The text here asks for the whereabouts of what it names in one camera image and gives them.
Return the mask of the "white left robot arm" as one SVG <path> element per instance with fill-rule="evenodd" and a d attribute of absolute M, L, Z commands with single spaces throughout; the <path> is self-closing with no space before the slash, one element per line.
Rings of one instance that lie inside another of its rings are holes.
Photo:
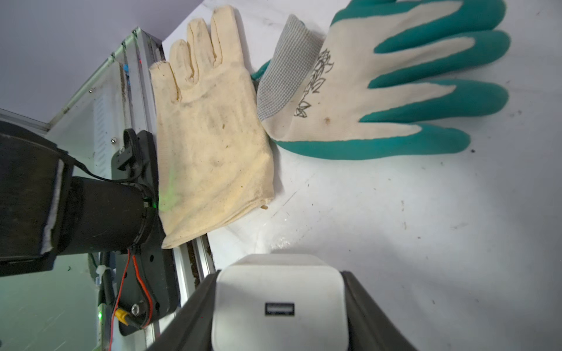
<path fill-rule="evenodd" d="M 216 277 L 181 303 L 173 255 L 162 248 L 154 137 L 127 129 L 123 141 L 105 178 L 57 144 L 1 123 L 1 275 L 99 254 L 99 350 L 112 348 L 115 330 L 127 336 L 167 314 L 174 318 L 153 350 L 210 350 Z"/>

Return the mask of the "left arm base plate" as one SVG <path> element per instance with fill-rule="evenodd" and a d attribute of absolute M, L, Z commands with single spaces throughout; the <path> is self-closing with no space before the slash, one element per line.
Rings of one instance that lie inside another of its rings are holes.
<path fill-rule="evenodd" d="M 103 248 L 114 256 L 118 307 L 131 312 L 133 323 L 117 324 L 129 336 L 175 311 L 179 304 L 176 268 L 171 250 L 164 250 L 159 218 L 158 172 L 152 133 L 123 132 L 124 151 L 111 158 L 113 181 L 97 192 L 97 210 L 105 238 Z"/>

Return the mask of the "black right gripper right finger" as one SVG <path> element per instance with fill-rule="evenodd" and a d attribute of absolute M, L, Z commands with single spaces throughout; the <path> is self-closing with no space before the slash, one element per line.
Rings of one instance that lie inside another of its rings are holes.
<path fill-rule="evenodd" d="M 376 304 L 360 281 L 349 271 L 341 272 L 345 284 L 349 350 L 409 350 L 416 348 Z"/>

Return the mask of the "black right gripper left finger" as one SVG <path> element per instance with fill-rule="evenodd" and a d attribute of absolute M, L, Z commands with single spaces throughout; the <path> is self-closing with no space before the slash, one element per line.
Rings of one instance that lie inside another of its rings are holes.
<path fill-rule="evenodd" d="M 203 280 L 149 351 L 213 350 L 212 321 L 219 272 Z"/>

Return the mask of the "white USB charger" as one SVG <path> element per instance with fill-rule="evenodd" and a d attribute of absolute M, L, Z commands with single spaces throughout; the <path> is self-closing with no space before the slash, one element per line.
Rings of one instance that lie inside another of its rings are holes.
<path fill-rule="evenodd" d="M 214 350 L 347 350 L 342 274 L 309 254 L 251 254 L 218 273 Z"/>

